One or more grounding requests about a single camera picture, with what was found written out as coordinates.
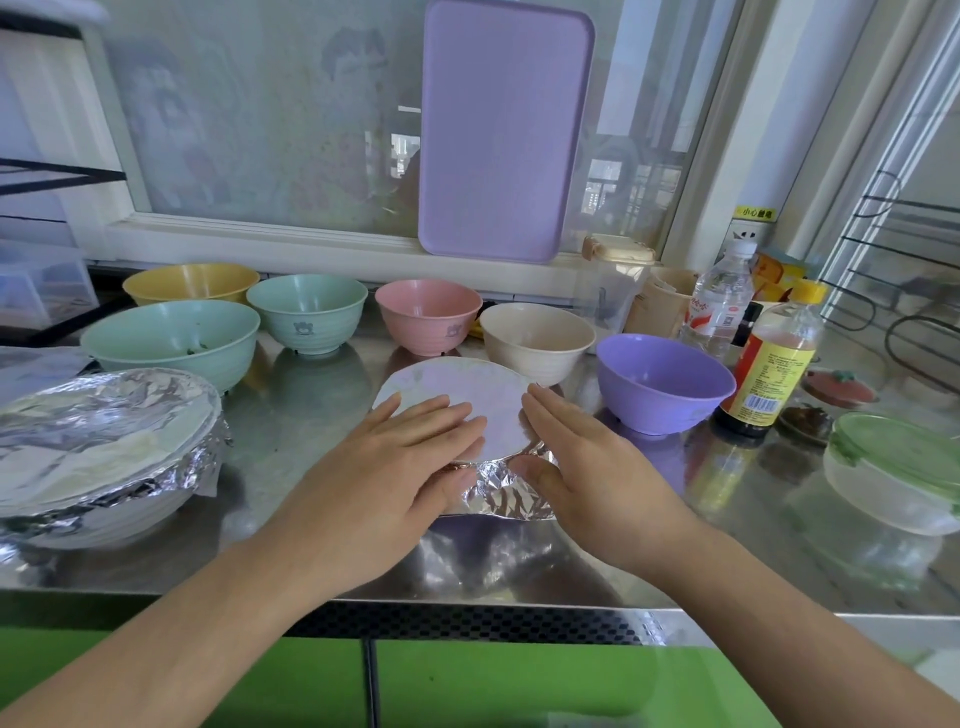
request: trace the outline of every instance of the purple cutting board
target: purple cutting board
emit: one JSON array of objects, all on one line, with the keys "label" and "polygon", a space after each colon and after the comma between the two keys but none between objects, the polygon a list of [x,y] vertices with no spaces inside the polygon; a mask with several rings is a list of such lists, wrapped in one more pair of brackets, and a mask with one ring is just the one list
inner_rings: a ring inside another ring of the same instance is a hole
[{"label": "purple cutting board", "polygon": [[592,55],[581,12],[430,5],[420,148],[428,252],[537,263],[557,254]]}]

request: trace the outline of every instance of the hand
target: hand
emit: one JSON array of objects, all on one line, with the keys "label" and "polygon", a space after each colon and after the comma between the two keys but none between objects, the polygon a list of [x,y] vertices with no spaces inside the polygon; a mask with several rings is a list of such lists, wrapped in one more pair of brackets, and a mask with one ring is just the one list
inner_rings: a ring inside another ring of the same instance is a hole
[{"label": "hand", "polygon": [[522,402],[560,467],[522,455],[511,470],[547,499],[581,548],[656,585],[701,522],[633,444],[580,407],[536,384]]},{"label": "hand", "polygon": [[444,395],[391,418],[400,396],[384,401],[250,539],[269,554],[261,563],[284,569],[282,588],[298,590],[301,612],[385,573],[476,482],[474,468],[438,473],[482,447],[487,426],[466,421],[469,403],[449,404]]}]

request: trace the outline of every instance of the yellow bowl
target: yellow bowl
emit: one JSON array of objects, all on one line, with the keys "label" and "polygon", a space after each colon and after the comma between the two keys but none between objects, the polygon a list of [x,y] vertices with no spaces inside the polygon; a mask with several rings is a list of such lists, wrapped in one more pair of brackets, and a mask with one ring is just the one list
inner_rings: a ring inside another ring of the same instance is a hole
[{"label": "yellow bowl", "polygon": [[189,263],[168,265],[130,276],[123,289],[137,305],[217,299],[247,302],[247,289],[260,281],[260,274],[236,263]]}]

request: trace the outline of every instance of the purple bowl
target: purple bowl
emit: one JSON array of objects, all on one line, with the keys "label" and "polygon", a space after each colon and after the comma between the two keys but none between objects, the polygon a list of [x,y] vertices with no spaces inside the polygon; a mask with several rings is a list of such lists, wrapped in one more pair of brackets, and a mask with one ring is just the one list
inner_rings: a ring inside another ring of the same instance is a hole
[{"label": "purple bowl", "polygon": [[597,379],[611,412],[645,435],[690,429],[736,389],[727,367],[705,353],[640,333],[597,344]]}]

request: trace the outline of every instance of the soy sauce bottle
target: soy sauce bottle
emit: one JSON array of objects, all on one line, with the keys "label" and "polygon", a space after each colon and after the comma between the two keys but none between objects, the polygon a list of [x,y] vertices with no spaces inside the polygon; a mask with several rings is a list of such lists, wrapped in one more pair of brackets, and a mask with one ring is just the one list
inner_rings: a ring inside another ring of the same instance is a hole
[{"label": "soy sauce bottle", "polygon": [[733,369],[736,391],[713,413],[718,425],[747,437],[767,434],[820,345],[817,306],[826,294],[823,283],[800,280],[787,303],[760,315]]}]

